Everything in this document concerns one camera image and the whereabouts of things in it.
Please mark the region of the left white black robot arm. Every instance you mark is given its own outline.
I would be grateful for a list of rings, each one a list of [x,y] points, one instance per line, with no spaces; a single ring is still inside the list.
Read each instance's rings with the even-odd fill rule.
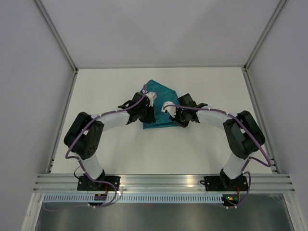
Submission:
[[[77,115],[64,137],[64,144],[68,147],[65,158],[79,162],[91,188],[99,191],[105,185],[104,171],[96,155],[102,133],[137,120],[146,124],[156,122],[155,99],[155,92],[136,92],[132,100],[113,111],[96,116],[85,112]]]

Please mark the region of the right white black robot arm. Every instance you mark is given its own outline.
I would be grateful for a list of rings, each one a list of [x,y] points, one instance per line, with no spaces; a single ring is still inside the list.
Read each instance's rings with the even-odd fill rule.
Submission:
[[[178,105],[165,102],[162,106],[162,112],[169,113],[169,119],[178,126],[185,128],[190,122],[203,123],[225,132],[231,155],[220,171],[219,183],[223,189],[231,190],[243,176],[253,153],[261,150],[266,141],[258,124],[249,111],[234,115],[206,103],[197,104],[188,93],[179,97],[178,102]]]

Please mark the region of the teal cloth napkin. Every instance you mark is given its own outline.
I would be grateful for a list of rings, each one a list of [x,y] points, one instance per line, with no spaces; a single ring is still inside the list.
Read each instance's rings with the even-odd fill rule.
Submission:
[[[177,93],[152,79],[146,85],[148,91],[156,93],[156,99],[154,100],[154,116],[156,122],[152,124],[143,123],[143,129],[176,127],[176,123],[169,119],[168,114],[162,113],[161,109],[163,104],[168,101],[179,104]]]

